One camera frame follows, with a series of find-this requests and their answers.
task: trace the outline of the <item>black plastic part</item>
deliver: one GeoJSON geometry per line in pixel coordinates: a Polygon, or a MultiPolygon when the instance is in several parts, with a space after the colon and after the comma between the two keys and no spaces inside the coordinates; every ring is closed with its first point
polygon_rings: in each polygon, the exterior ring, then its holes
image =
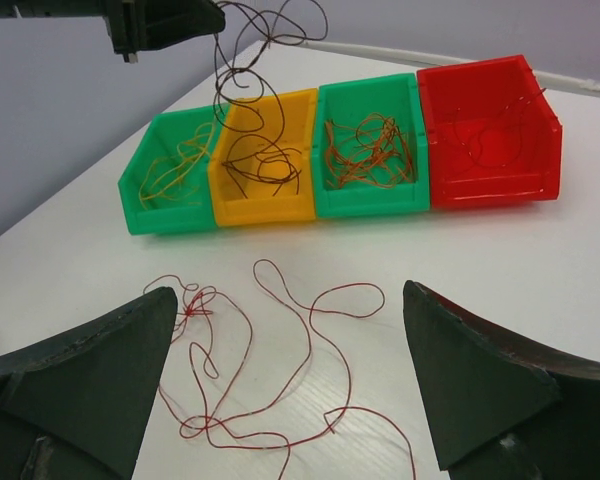
{"type": "Polygon", "coordinates": [[[0,357],[0,480],[131,479],[177,305],[159,288],[0,357]]]}
{"type": "Polygon", "coordinates": [[[225,15],[212,0],[0,0],[0,18],[97,17],[107,21],[116,53],[125,61],[191,38],[220,33],[225,15]]]}
{"type": "Polygon", "coordinates": [[[414,282],[404,323],[438,463],[453,480],[600,479],[600,363],[414,282]]]}

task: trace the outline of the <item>white table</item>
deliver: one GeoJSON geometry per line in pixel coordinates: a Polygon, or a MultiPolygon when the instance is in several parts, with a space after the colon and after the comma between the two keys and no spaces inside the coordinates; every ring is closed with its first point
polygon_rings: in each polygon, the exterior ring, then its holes
{"type": "MultiPolygon", "coordinates": [[[[258,66],[278,92],[414,70],[278,46],[258,66]]],[[[170,110],[207,105],[212,94],[207,79],[170,110]]],[[[256,407],[290,375],[305,347],[294,319],[256,289],[252,263],[275,260],[306,301],[335,284],[376,282],[388,302],[375,320],[326,319],[322,325],[350,359],[354,403],[383,411],[404,429],[419,478],[447,478],[438,472],[404,336],[406,280],[537,341],[600,361],[600,99],[546,95],[564,125],[560,199],[489,212],[134,238],[116,182],[143,129],[0,238],[0,354],[100,316],[137,297],[153,278],[177,273],[224,289],[254,319],[255,350],[235,398],[256,407]]],[[[346,301],[362,301],[348,295],[346,301]]],[[[243,348],[244,328],[228,311],[216,325],[216,358],[228,375],[243,348]]],[[[266,425],[263,419],[245,422],[245,431],[266,426],[300,437],[318,429],[317,412],[342,402],[344,380],[322,347],[295,394],[264,418],[266,425]]],[[[183,350],[171,352],[164,381],[191,411],[201,411],[183,350]]],[[[339,432],[296,449],[285,478],[409,478],[404,449],[389,427],[353,412],[339,432]]],[[[275,479],[284,455],[219,451],[204,439],[186,443],[157,401],[134,478],[275,479]]]]}

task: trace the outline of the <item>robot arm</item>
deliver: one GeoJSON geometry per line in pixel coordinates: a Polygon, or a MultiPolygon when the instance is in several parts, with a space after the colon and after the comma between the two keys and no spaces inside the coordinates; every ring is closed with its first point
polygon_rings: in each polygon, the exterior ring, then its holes
{"type": "Polygon", "coordinates": [[[137,53],[219,33],[224,12],[212,0],[0,0],[0,18],[104,17],[113,50],[137,53]]]}

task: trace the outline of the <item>yellow bin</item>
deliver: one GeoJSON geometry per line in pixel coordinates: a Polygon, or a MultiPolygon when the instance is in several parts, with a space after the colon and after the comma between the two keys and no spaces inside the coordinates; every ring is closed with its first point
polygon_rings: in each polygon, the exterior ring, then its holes
{"type": "Polygon", "coordinates": [[[208,169],[218,226],[316,218],[311,144],[318,89],[278,98],[284,122],[274,96],[242,100],[241,105],[229,107],[228,128],[222,129],[208,169]],[[282,137],[272,145],[280,132],[282,137]]]}

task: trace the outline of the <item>tabletop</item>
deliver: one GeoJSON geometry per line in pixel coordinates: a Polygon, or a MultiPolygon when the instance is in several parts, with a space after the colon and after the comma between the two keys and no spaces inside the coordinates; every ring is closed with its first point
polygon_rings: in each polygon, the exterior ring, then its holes
{"type": "MultiPolygon", "coordinates": [[[[416,70],[282,46],[272,46],[256,69],[278,93],[416,70]]],[[[209,105],[213,93],[208,78],[169,110],[209,105]]],[[[353,403],[386,414],[404,431],[418,478],[448,478],[438,471],[405,338],[405,281],[421,282],[536,341],[600,361],[600,98],[559,91],[546,97],[564,126],[557,201],[162,238],[128,234],[116,185],[145,127],[0,237],[0,354],[98,317],[139,296],[162,274],[178,274],[227,292],[252,319],[252,355],[226,408],[256,408],[291,375],[306,339],[297,319],[258,289],[253,263],[275,261],[303,302],[335,285],[374,282],[387,295],[378,314],[321,318],[320,328],[348,358],[353,403]]],[[[264,276],[280,291],[271,271],[264,276]]],[[[377,298],[351,290],[337,302],[362,311],[377,298]]],[[[231,309],[216,314],[215,384],[222,387],[239,363],[246,328],[231,309]]],[[[192,335],[205,336],[203,327],[193,325],[192,335]]],[[[199,413],[202,401],[186,355],[186,349],[172,349],[163,383],[186,410],[199,413]]],[[[318,342],[308,371],[284,401],[239,427],[301,438],[324,426],[322,412],[340,406],[345,389],[341,363],[318,342]]],[[[410,478],[406,447],[382,420],[349,412],[337,430],[294,449],[284,478],[410,478]]],[[[282,451],[217,450],[204,438],[182,440],[157,399],[134,479],[276,479],[284,459],[282,451]]]]}

